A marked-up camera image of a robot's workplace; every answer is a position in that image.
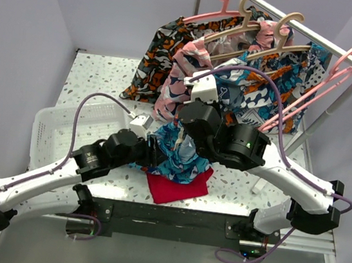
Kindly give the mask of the blue shark print shorts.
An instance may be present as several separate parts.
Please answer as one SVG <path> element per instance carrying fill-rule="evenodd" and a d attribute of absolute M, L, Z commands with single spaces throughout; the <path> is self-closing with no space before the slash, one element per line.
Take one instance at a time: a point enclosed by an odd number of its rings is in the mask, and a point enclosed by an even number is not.
<path fill-rule="evenodd" d="M 155 167 L 131 163 L 128 166 L 155 176 L 163 176 L 178 184 L 189 184 L 200 174 L 211 170 L 210 162 L 196 153 L 192 138 L 185 132 L 182 123 L 175 119 L 162 125 L 153 136 L 166 160 Z"/>

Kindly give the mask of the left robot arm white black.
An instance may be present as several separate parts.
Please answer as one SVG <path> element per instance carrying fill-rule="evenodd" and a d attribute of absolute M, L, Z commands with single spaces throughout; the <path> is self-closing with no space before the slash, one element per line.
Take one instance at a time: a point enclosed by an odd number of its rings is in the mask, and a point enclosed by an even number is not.
<path fill-rule="evenodd" d="M 157 167 L 165 161 L 156 136 L 137 136 L 133 131 L 120 129 L 108 139 L 99 139 L 47 166 L 18 176 L 0 178 L 0 231 L 31 209 L 35 197 L 65 186 L 75 186 L 108 175 L 110 170 L 135 163 Z"/>

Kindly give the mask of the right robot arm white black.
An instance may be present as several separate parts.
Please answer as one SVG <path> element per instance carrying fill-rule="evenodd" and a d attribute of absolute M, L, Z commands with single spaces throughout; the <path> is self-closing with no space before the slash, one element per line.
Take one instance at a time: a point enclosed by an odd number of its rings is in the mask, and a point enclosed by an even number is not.
<path fill-rule="evenodd" d="M 277 205 L 253 209 L 247 219 L 233 225 L 234 231 L 258 241 L 285 228 L 320 235 L 339 226 L 341 213 L 333 202 L 344 191 L 341 182 L 321 180 L 293 161 L 284 162 L 268 136 L 250 125 L 227 125 L 216 106 L 191 102 L 178 119 L 197 155 L 260 177 L 288 196 Z"/>

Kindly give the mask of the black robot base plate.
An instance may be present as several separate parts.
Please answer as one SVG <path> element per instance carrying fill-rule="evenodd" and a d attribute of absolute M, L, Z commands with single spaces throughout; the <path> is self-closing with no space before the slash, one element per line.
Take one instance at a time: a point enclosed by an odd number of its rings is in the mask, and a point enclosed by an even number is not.
<path fill-rule="evenodd" d="M 95 216 L 102 224 L 100 234 L 105 237 L 122 233 L 218 248 L 257 248 L 258 254 L 263 254 L 264 247 L 276 244 L 281 236 L 278 230 L 269 236 L 245 233 L 238 226 L 245 216 L 103 197 L 81 201 L 73 212 Z"/>

